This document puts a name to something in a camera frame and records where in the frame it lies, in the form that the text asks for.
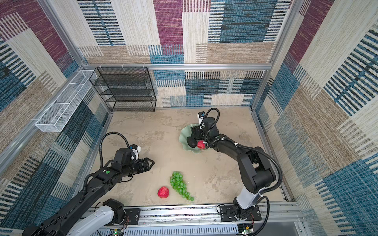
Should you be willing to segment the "dark fake avocado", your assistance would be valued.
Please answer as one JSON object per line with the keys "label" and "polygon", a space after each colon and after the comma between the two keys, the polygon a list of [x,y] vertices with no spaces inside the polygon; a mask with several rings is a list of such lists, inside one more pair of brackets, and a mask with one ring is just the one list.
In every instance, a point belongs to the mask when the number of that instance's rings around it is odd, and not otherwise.
{"label": "dark fake avocado", "polygon": [[197,140],[193,137],[187,138],[187,143],[190,148],[196,148],[197,147]]}

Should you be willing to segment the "green fake grape bunch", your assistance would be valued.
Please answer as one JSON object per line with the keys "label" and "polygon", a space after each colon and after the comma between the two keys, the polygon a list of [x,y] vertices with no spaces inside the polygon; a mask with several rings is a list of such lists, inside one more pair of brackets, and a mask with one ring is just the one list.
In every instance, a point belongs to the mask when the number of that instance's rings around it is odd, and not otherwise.
{"label": "green fake grape bunch", "polygon": [[194,201],[194,196],[187,190],[187,184],[180,172],[174,171],[170,177],[170,185],[184,199]]}

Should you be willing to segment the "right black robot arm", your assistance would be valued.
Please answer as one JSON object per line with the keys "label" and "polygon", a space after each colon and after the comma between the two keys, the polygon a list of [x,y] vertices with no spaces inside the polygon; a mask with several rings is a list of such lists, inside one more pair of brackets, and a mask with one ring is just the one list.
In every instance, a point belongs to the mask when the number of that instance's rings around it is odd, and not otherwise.
{"label": "right black robot arm", "polygon": [[216,123],[213,117],[200,118],[199,125],[192,129],[192,138],[203,141],[205,148],[226,154],[238,163],[244,187],[234,199],[233,210],[235,219],[245,220],[265,193],[281,185],[282,169],[261,147],[248,147],[219,133]]}

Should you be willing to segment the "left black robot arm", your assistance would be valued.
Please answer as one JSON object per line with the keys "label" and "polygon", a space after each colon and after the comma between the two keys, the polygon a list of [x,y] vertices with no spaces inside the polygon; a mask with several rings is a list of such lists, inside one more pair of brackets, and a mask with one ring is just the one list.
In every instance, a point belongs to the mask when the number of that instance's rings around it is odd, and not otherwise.
{"label": "left black robot arm", "polygon": [[24,236],[73,236],[83,233],[92,234],[97,229],[111,224],[122,224],[126,220],[124,205],[116,200],[106,200],[97,211],[80,218],[91,206],[109,192],[124,177],[133,177],[148,172],[155,162],[147,157],[138,158],[136,149],[120,148],[114,159],[108,161],[95,173],[88,175],[82,190],[64,207],[40,225],[30,225],[24,231]]}

